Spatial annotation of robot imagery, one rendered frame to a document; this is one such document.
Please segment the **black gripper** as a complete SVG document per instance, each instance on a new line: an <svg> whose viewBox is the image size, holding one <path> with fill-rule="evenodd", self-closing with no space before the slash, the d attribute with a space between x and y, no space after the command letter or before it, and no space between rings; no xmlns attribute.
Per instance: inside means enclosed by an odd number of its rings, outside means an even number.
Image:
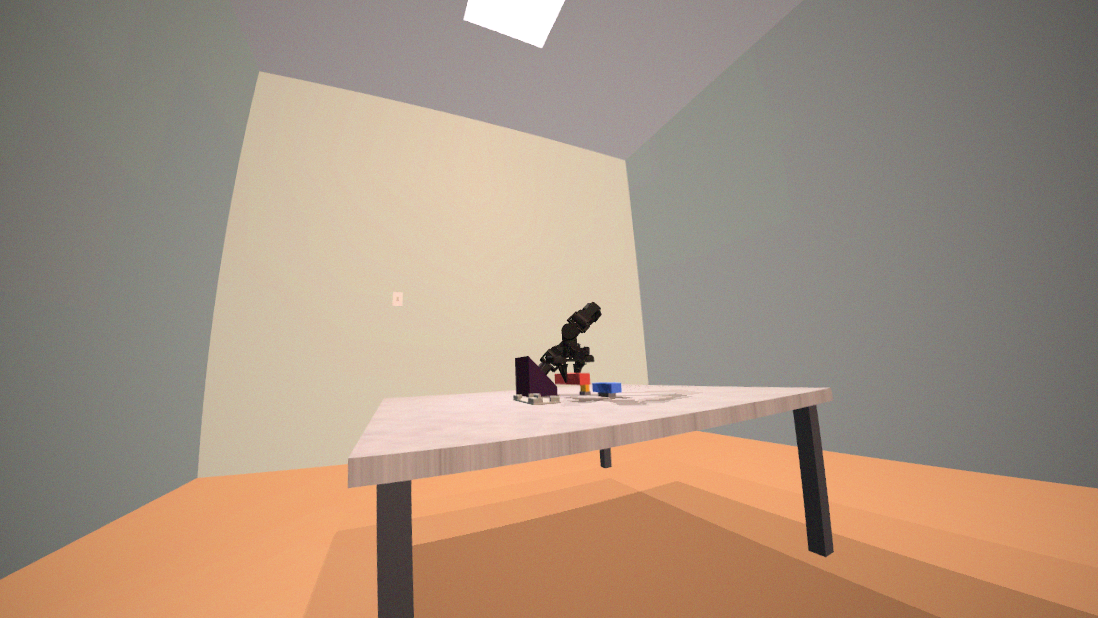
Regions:
<svg viewBox="0 0 1098 618"><path fill-rule="evenodd" d="M563 355L561 355L561 356L547 356L547 358L546 358L546 364L553 364L553 363L556 363L556 367L560 371L560 373L563 377L565 383L568 381L568 378L567 378L567 367L568 367L568 364L565 364L565 362L575 362L575 364L573 364L574 374L580 374L581 370L582 370L582 368L584 366L587 366L589 362L594 362L593 355L585 356L584 360L582 360L582 359L572 359L572 357L570 355L565 356L565 349L569 346L569 342L572 342L572 346L578 346L578 341L562 341L561 347L563 348ZM569 359L565 359L565 358L569 358Z"/></svg>

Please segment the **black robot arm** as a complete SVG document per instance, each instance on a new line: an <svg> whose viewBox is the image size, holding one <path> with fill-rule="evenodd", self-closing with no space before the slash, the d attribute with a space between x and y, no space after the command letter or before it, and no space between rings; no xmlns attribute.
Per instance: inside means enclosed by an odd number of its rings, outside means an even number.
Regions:
<svg viewBox="0 0 1098 618"><path fill-rule="evenodd" d="M578 312L575 311L567 319L569 323L567 323L561 329L562 341L578 341L578 335L580 333L587 332L590 325L600 319L600 316L602 315L600 310L601 310L600 306L595 302L592 302L587 303L583 310L579 310ZM556 366L556 363L553 363L552 366L546 364L545 359L547 358L547 356L563 355L563 348L561 347L562 341L559 345L553 346L551 349L548 349L540 359L541 363L538 367L544 371L546 375L550 371L556 372L558 368L553 367ZM589 356L589 353L590 353L590 348L589 347L581 348L579 342L578 346L572 346L572 342L569 342L569 346L565 349L565 356L570 355L573 359L584 360L585 356Z"/></svg>

